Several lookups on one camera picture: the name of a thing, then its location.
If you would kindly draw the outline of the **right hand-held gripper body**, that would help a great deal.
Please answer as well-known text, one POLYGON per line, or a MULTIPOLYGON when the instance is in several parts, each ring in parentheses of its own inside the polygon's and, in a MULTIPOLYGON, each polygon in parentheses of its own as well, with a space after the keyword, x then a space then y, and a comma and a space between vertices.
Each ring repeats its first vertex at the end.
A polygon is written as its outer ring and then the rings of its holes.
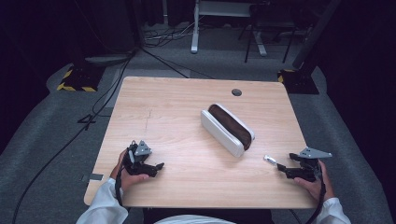
POLYGON ((297 155, 304 158, 304 160, 299 161, 301 168, 296 176, 309 182, 314 182, 321 175, 321 168, 318 164, 318 160, 332 157, 331 152, 321 151, 312 147, 305 147, 297 155))

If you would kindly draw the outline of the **white desk frame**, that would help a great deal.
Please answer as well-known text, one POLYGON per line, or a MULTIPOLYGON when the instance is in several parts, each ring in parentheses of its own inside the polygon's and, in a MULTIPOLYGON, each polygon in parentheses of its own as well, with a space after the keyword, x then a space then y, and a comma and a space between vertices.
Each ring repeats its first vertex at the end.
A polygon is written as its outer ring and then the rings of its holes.
POLYGON ((191 53, 195 54, 198 52, 199 20, 201 16, 248 18, 249 6, 249 2, 232 2, 231 0, 195 0, 191 53))

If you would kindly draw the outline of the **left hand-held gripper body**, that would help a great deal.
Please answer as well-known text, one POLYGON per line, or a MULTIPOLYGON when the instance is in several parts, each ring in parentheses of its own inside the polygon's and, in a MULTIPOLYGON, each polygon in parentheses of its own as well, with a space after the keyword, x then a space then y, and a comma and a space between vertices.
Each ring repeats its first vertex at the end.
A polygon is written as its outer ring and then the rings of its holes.
POLYGON ((152 153, 148 145, 141 140, 138 144, 132 142, 127 147, 124 155, 123 166, 129 175, 141 175, 142 171, 151 171, 145 164, 145 160, 152 153))

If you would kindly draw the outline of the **white glasses case brown lining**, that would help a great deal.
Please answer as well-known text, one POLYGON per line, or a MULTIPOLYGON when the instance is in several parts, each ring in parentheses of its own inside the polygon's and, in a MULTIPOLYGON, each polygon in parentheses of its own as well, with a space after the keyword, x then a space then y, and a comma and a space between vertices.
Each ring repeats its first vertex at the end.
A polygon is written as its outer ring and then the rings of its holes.
POLYGON ((241 157, 255 139, 246 123, 220 104, 202 110, 201 123, 235 157, 241 157))

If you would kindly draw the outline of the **person's left hand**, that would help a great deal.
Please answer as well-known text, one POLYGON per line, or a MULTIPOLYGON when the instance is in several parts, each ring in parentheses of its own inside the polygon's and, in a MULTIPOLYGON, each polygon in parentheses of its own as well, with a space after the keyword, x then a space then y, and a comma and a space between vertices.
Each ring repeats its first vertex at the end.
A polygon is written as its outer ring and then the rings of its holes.
MULTIPOLYGON (((117 178, 118 172, 120 170, 120 166, 122 165, 122 161, 123 161, 123 157, 124 154, 126 153, 125 150, 123 150, 119 156, 119 161, 117 163, 117 165, 113 168, 110 177, 113 179, 117 178)), ((139 182, 142 182, 146 179, 149 179, 149 176, 146 174, 142 174, 142 175, 129 175, 127 171, 122 170, 121 171, 121 175, 120 175, 120 179, 121 179, 121 188, 123 191, 128 190, 132 185, 137 184, 139 182)))

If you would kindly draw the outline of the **black yellow striped stand base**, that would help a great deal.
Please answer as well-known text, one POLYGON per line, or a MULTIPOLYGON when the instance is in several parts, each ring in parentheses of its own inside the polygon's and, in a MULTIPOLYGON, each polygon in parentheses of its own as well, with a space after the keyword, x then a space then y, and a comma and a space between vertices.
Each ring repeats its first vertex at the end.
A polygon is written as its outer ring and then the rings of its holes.
POLYGON ((60 84, 58 91, 98 91, 99 83, 105 72, 104 67, 88 65, 86 67, 76 67, 71 65, 60 84))
POLYGON ((319 94, 313 78, 298 70, 279 70, 277 80, 284 85, 288 94, 319 94))

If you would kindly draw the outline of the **slanted dark metal post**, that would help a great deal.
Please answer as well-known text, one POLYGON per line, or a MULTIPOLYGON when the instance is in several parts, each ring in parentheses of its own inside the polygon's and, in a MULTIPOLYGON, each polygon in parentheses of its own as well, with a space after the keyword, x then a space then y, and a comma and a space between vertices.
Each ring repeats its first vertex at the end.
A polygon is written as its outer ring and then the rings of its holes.
POLYGON ((326 28, 334 11, 337 9, 341 1, 342 0, 331 0, 329 5, 327 5, 324 13, 320 16, 318 23, 313 28, 311 35, 307 38, 304 46, 293 61, 292 66, 294 68, 301 69, 303 65, 307 64, 308 55, 313 52, 314 46, 318 42, 321 33, 326 28))

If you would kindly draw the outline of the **person's torso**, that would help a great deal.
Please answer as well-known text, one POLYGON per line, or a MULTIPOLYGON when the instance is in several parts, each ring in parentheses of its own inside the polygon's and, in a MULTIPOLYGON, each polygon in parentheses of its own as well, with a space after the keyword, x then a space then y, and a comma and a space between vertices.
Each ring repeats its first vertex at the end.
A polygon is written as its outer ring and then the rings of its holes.
POLYGON ((234 222, 227 221, 216 217, 206 217, 198 215, 179 215, 173 217, 166 217, 154 224, 235 224, 234 222))

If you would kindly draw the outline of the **person's right hand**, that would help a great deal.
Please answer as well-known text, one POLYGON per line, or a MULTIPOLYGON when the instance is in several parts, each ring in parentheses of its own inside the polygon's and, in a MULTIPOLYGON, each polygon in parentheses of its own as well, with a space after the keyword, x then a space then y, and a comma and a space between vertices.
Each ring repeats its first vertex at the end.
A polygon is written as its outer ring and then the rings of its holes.
POLYGON ((329 178, 329 175, 327 173, 327 168, 326 165, 322 162, 318 162, 322 171, 322 179, 321 180, 316 180, 315 182, 309 182, 306 181, 300 177, 295 177, 293 181, 300 187, 306 189, 310 195, 316 200, 319 201, 320 198, 320 191, 321 191, 321 183, 324 183, 326 187, 326 193, 323 196, 323 201, 326 202, 330 198, 334 198, 334 190, 332 187, 332 182, 329 178))

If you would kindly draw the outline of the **black metal stand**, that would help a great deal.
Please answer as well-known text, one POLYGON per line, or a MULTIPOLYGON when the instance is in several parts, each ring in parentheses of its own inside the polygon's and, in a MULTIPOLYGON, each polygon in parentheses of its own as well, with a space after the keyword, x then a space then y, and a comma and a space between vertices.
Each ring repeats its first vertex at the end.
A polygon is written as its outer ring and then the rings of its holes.
POLYGON ((252 39, 255 39, 259 47, 264 47, 264 44, 259 42, 262 39, 261 33, 272 34, 275 42, 280 41, 282 35, 289 36, 289 41, 282 59, 284 63, 287 60, 290 45, 297 31, 297 26, 291 16, 291 4, 276 0, 260 1, 250 5, 248 13, 247 25, 239 36, 241 38, 244 32, 248 31, 245 63, 248 61, 252 39))

